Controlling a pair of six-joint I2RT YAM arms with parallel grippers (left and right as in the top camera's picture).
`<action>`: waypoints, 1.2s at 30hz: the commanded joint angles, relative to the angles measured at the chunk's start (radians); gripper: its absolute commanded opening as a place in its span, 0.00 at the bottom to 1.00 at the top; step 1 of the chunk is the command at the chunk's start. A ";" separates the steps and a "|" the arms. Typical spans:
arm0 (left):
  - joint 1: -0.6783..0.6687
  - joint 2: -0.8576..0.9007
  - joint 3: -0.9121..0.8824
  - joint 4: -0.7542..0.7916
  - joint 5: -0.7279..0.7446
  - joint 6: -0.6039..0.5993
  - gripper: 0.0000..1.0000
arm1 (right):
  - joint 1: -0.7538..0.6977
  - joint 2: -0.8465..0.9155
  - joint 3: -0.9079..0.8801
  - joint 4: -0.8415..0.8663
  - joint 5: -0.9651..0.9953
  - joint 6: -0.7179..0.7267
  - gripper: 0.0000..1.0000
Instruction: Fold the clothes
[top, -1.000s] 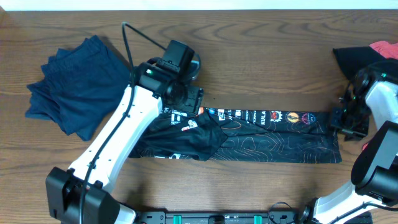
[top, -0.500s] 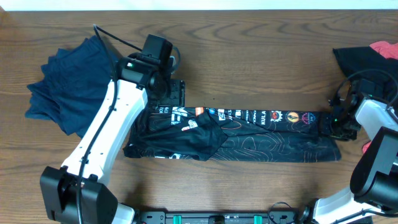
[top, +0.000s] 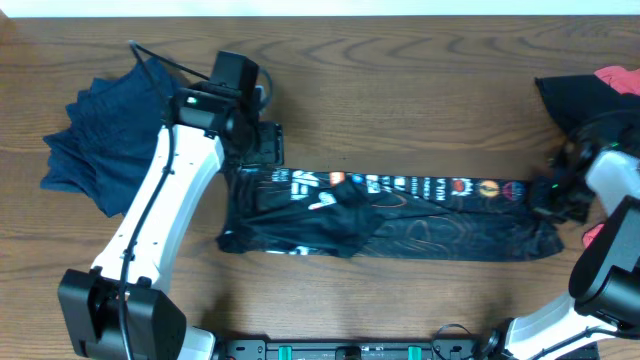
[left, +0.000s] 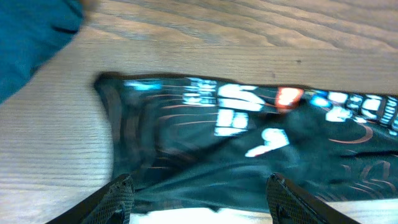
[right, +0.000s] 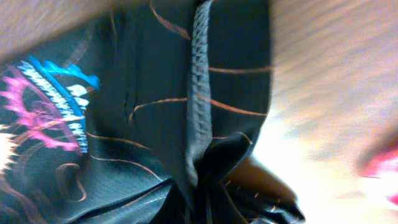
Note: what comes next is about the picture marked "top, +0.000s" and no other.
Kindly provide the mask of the black orange patterned jersey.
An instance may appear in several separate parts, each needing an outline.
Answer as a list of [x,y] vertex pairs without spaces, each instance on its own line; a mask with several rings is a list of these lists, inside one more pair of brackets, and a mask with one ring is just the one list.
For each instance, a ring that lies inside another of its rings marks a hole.
[[528,206],[526,182],[283,167],[225,179],[227,253],[522,262],[563,249]]

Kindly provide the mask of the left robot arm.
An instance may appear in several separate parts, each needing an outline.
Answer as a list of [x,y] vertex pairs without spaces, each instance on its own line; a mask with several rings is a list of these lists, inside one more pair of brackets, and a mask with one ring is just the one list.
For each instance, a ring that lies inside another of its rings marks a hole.
[[213,333],[169,298],[174,264],[204,190],[225,167],[280,164],[281,127],[248,94],[184,89],[171,100],[151,165],[117,232],[87,272],[69,269],[58,300],[76,355],[88,359],[211,359]]

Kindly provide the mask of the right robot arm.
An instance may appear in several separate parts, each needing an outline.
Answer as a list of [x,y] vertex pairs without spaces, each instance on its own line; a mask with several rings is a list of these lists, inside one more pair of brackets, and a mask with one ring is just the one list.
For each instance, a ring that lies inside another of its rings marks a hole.
[[608,218],[576,262],[568,291],[513,319],[496,359],[558,359],[599,340],[639,338],[639,158],[603,151],[585,180]]

